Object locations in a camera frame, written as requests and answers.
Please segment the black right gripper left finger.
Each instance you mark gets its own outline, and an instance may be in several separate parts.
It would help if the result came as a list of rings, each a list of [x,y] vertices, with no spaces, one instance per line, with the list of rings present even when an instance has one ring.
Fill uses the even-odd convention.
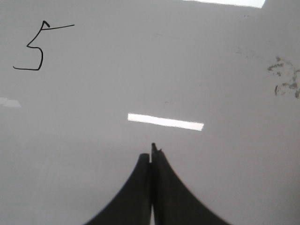
[[[87,225],[149,225],[151,217],[151,164],[139,155],[131,175],[117,195]]]

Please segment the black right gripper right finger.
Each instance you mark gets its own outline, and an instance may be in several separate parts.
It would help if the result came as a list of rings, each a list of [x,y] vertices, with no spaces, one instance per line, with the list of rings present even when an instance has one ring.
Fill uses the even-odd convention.
[[[227,225],[179,179],[164,152],[151,144],[152,204],[157,225]]]

